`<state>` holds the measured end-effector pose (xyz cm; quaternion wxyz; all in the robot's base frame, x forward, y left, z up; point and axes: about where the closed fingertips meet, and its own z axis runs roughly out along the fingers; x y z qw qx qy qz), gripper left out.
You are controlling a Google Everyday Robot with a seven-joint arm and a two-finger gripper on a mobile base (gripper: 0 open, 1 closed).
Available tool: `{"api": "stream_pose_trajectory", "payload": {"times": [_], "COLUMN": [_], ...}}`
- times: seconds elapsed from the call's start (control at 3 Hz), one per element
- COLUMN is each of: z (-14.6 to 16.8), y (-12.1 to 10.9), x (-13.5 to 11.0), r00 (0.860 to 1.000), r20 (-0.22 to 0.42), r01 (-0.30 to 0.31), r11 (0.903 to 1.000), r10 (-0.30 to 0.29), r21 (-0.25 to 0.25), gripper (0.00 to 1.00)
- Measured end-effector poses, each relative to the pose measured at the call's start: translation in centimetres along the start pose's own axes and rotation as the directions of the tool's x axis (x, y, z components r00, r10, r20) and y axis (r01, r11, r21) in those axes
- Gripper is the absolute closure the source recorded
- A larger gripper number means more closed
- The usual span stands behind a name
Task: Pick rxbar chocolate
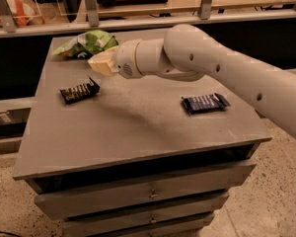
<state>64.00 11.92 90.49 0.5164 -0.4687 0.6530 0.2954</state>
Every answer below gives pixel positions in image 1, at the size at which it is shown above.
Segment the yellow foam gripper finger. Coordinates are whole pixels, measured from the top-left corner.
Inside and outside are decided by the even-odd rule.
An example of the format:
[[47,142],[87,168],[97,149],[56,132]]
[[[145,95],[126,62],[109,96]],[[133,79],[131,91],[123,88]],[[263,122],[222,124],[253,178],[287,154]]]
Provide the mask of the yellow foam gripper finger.
[[112,55],[114,54],[115,50],[116,46],[93,55],[88,60],[89,65],[94,71],[98,73],[110,77],[114,76],[118,72],[118,69],[116,68],[112,59]]

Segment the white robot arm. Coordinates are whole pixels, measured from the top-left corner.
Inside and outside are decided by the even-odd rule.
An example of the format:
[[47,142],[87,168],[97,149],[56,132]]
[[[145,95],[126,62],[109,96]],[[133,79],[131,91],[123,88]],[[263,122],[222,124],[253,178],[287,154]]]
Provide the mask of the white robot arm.
[[194,26],[176,25],[160,39],[127,40],[94,55],[89,64],[126,79],[210,76],[296,139],[296,74],[234,51]]

